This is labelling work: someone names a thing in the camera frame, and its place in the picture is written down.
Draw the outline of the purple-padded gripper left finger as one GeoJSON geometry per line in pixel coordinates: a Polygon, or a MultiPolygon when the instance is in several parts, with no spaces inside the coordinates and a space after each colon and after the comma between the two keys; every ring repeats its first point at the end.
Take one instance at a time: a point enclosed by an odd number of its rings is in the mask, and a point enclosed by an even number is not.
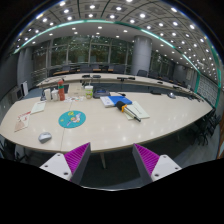
{"type": "Polygon", "coordinates": [[[79,185],[90,154],[91,145],[86,143],[65,154],[56,153],[41,169],[79,185]]]}

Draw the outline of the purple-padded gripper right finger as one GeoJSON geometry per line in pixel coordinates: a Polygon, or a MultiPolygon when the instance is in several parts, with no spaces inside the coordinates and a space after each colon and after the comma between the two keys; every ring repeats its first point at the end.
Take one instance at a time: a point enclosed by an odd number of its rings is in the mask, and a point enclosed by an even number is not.
{"type": "Polygon", "coordinates": [[[144,185],[181,170],[168,155],[158,155],[141,145],[134,144],[132,153],[144,185]]]}

